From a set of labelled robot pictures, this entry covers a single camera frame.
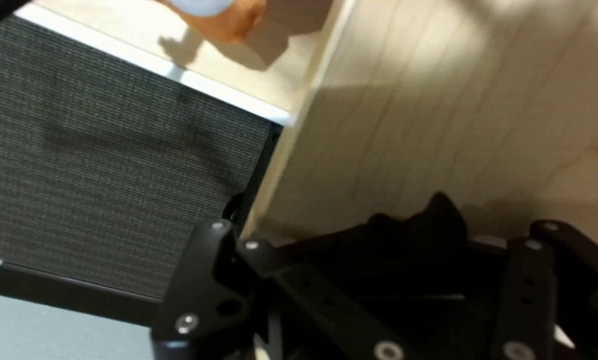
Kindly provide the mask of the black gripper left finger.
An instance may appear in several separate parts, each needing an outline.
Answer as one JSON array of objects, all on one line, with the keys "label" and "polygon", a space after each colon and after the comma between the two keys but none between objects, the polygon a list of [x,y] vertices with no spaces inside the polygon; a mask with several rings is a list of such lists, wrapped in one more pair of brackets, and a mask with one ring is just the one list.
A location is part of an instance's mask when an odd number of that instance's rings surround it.
[{"label": "black gripper left finger", "polygon": [[406,344],[315,267],[227,220],[192,231],[151,330],[157,360],[406,360]]}]

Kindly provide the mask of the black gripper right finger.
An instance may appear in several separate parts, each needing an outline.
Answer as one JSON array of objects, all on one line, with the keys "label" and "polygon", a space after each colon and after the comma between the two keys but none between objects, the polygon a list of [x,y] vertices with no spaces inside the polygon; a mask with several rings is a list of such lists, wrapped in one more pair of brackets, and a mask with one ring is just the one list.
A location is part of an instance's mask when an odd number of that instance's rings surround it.
[{"label": "black gripper right finger", "polygon": [[488,360],[598,360],[598,244],[561,220],[508,242]]}]

